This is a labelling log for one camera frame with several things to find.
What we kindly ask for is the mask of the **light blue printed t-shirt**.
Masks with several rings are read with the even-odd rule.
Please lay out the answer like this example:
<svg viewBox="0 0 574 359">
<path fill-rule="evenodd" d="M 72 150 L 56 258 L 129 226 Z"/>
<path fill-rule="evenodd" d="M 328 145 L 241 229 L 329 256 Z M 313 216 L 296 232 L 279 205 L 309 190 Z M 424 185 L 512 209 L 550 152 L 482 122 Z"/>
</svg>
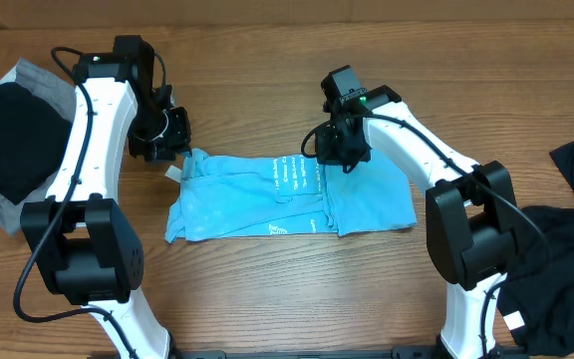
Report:
<svg viewBox="0 0 574 359">
<path fill-rule="evenodd" d="M 350 173 L 302 155 L 212 156 L 194 149 L 176 171 L 165 239 L 351 233 L 417 222 L 407 177 L 377 151 Z"/>
</svg>

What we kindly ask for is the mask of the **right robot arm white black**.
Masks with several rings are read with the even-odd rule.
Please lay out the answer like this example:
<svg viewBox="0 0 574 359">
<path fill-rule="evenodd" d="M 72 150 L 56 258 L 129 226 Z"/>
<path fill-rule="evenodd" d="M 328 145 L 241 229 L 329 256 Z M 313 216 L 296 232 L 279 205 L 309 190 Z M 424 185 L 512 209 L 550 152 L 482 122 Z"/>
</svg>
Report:
<svg viewBox="0 0 574 359">
<path fill-rule="evenodd" d="M 427 250 L 447 283 L 446 319 L 431 358 L 503 358 L 494 310 L 507 266 L 517 257 L 519 210 L 507 169 L 453 150 L 387 86 L 325 85 L 329 120 L 311 135 L 316 158 L 351 172 L 367 154 L 385 154 L 426 201 Z"/>
</svg>

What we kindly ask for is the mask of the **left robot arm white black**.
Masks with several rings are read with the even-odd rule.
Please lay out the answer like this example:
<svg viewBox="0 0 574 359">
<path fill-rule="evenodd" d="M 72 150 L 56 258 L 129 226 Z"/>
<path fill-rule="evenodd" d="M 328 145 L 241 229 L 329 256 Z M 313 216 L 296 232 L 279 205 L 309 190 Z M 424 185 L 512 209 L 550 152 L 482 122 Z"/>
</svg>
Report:
<svg viewBox="0 0 574 359">
<path fill-rule="evenodd" d="M 172 335 L 142 290 L 144 249 L 118 204 L 123 152 L 147 162 L 190 156 L 185 108 L 173 87 L 152 85 L 151 47 L 80 53 L 66 74 L 77 110 L 62 163 L 45 199 L 25 203 L 31 255 L 12 305 L 26 322 L 92 315 L 121 358 L 175 358 Z"/>
</svg>

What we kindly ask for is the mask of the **white tape piece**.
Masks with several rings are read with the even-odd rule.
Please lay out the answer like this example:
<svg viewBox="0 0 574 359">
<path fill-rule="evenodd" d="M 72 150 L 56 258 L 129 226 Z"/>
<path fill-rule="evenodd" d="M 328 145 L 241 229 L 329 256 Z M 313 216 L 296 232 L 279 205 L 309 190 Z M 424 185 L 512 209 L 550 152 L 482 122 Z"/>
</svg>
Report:
<svg viewBox="0 0 574 359">
<path fill-rule="evenodd" d="M 182 169 L 177 168 L 176 166 L 170 166 L 165 172 L 165 176 L 171 180 L 180 182 L 182 179 Z"/>
</svg>

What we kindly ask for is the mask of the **folded grey garment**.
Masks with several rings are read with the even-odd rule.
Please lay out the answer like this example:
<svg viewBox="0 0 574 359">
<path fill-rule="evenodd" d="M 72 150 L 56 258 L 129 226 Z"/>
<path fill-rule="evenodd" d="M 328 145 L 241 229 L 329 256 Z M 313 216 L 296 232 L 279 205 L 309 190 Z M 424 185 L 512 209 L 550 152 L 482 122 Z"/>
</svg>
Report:
<svg viewBox="0 0 574 359">
<path fill-rule="evenodd" d="M 71 123 L 76 113 L 76 95 L 72 85 L 26 59 L 20 58 L 13 67 L 16 69 L 16 83 L 30 91 L 32 95 L 46 101 L 68 123 Z M 13 235 L 21 229 L 20 215 L 26 201 L 39 201 L 53 183 L 56 173 L 45 179 L 36 189 L 28 194 L 20 203 L 14 204 L 0 194 L 0 226 Z"/>
</svg>

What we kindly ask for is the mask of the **folded black garment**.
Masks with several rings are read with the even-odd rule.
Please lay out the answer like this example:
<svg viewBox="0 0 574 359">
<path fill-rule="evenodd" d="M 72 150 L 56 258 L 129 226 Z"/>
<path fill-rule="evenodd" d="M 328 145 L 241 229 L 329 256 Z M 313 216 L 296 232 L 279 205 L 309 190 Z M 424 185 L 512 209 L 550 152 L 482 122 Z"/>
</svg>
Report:
<svg viewBox="0 0 574 359">
<path fill-rule="evenodd" d="M 14 204 L 60 166 L 71 123 L 16 83 L 0 85 L 0 194 Z"/>
</svg>

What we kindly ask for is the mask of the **black crumpled garment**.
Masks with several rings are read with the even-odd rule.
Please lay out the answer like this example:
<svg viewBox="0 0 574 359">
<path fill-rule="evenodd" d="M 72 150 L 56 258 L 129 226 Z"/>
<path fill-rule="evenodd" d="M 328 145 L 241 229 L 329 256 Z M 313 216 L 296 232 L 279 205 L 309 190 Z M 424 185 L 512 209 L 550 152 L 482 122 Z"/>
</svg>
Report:
<svg viewBox="0 0 574 359">
<path fill-rule="evenodd" d="M 574 142 L 550 156 L 574 192 Z M 548 242 L 543 243 L 527 227 L 526 250 L 508 275 L 536 271 L 546 264 L 547 254 L 551 255 L 551 266 L 537 276 L 503 286 L 497 307 L 503 318 L 519 322 L 510 332 L 526 354 L 567 356 L 574 352 L 574 209 L 533 205 L 523 212 Z"/>
</svg>

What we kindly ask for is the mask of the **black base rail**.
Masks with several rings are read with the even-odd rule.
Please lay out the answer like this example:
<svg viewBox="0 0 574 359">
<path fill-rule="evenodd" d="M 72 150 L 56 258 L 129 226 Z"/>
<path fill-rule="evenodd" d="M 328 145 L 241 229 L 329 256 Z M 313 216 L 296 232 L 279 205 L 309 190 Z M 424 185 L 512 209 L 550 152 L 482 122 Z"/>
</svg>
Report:
<svg viewBox="0 0 574 359">
<path fill-rule="evenodd" d="M 437 346 L 402 346 L 389 350 L 226 353 L 223 351 L 173 351 L 178 359 L 431 359 L 446 358 Z"/>
</svg>

